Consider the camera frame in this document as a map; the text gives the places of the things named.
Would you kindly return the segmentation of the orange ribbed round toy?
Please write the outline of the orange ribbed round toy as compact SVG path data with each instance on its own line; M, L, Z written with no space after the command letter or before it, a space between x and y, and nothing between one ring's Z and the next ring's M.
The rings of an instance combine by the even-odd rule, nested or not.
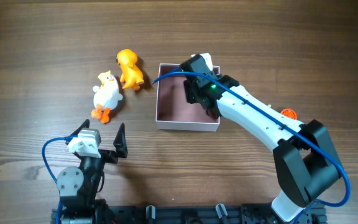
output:
M281 110L280 113L288 118L298 119L297 113L291 108L285 108L285 109Z

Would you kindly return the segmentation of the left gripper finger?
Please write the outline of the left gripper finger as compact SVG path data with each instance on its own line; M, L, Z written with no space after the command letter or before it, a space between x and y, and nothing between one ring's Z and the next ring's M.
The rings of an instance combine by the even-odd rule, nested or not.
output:
M116 149L117 156L120 158L126 158L128 155L126 136L125 136L125 124L122 123L118 129L113 145Z
M75 131L73 131L67 138L65 141L66 145L69 145L70 141L79 134L79 132L83 129L83 128L89 128L90 127L90 121L89 119L85 119L85 121L80 125L79 128L77 128Z

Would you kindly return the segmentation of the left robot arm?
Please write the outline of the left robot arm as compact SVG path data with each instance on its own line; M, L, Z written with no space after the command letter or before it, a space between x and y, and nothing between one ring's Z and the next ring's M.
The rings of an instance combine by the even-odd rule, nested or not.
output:
M109 208L105 199L96 194L103 189L104 166L117 164L128 154L125 124L121 124L113 141L115 150L100 149L101 136L97 129L84 123L67 137L69 151L80 160L78 167L67 167L56 181L60 196L60 208L56 211L57 223L118 223L119 218Z

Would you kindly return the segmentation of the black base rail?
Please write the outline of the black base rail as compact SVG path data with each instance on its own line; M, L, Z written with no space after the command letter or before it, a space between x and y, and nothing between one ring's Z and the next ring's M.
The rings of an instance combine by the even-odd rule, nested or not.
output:
M117 206L103 208L100 212L52 211L50 223L156 223L156 224L268 224L283 223L268 203L211 207L147 207Z

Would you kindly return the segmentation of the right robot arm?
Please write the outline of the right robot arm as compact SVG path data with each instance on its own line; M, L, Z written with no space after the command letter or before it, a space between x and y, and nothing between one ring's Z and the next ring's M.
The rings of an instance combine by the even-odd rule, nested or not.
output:
M200 54L176 71L185 77L187 102L239 124L272 152L281 191L270 204L271 221L296 223L313 205L341 207L349 200L349 178L322 123L305 124L271 109L237 80L214 72Z

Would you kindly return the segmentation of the white plush duck toy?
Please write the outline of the white plush duck toy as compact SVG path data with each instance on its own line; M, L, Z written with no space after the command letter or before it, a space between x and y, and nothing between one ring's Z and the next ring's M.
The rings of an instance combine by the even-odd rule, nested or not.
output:
M91 112L91 116L106 124L110 122L110 111L117 107L119 101L123 99L123 95L119 91L116 77L110 70L100 73L98 79L101 81L101 86L93 87L94 109Z

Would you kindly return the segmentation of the white cardboard box pink interior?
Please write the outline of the white cardboard box pink interior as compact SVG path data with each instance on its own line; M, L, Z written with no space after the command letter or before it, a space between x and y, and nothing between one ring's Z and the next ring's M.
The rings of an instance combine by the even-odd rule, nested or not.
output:
M217 131L219 118L212 118L199 104L186 100L184 76L164 78L157 83L155 121L158 129L180 131Z

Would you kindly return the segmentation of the orange plastic dinosaur toy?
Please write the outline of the orange plastic dinosaur toy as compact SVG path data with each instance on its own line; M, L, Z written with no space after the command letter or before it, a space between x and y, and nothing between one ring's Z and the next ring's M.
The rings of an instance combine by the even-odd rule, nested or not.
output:
M130 49L121 50L116 56L116 62L122 70L120 82L123 89L139 90L144 83L143 73L137 67L137 54Z

